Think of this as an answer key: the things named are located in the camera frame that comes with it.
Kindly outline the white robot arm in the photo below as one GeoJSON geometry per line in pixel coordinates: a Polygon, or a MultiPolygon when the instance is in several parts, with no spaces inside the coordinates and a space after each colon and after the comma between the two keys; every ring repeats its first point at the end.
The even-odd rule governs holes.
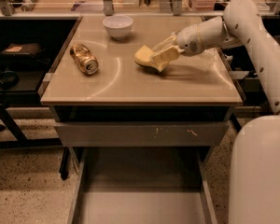
{"type": "Polygon", "coordinates": [[[214,47],[245,47],[271,112],[238,132],[231,152],[229,224],[280,224],[280,45],[253,0],[232,0],[222,15],[172,34],[153,50],[155,63],[214,47]]]}

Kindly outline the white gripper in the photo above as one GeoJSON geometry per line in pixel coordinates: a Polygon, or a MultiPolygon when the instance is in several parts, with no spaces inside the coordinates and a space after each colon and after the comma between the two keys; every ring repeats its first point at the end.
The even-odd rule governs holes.
{"type": "Polygon", "coordinates": [[[180,54],[184,56],[195,56],[204,52],[200,27],[191,25],[179,31],[172,33],[162,42],[156,44],[153,48],[156,51],[152,54],[151,60],[157,66],[166,65],[170,61],[176,60],[180,54]]]}

